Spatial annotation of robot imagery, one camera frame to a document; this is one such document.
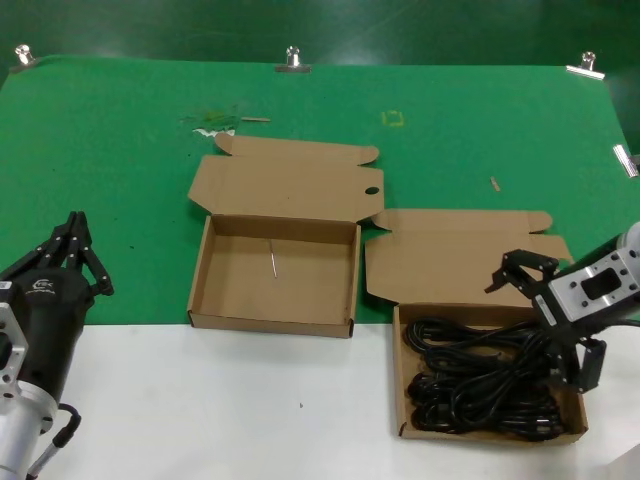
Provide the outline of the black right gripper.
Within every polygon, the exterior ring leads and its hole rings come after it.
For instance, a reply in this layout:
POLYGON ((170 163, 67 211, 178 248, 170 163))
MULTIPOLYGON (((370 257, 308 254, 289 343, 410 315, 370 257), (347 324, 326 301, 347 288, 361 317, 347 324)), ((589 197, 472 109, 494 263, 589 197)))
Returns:
POLYGON ((536 252, 506 252, 485 292, 510 284, 534 296, 541 323, 559 342, 548 350, 551 382, 584 394, 598 387, 606 354, 606 342, 589 337, 639 324, 639 236, 620 234, 554 277, 558 266, 536 252))

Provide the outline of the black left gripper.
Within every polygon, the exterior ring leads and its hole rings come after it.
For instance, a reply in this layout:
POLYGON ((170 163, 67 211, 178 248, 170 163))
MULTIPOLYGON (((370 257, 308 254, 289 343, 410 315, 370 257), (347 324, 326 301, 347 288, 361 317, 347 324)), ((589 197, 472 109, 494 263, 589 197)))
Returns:
POLYGON ((113 295, 111 277, 92 248, 86 214, 72 211, 51 236, 1 272, 25 294, 28 314, 18 320, 28 350, 18 379, 62 396, 76 343, 93 295, 113 295), (67 256, 67 269, 60 267, 67 256), (95 282, 81 274, 87 267, 95 282))

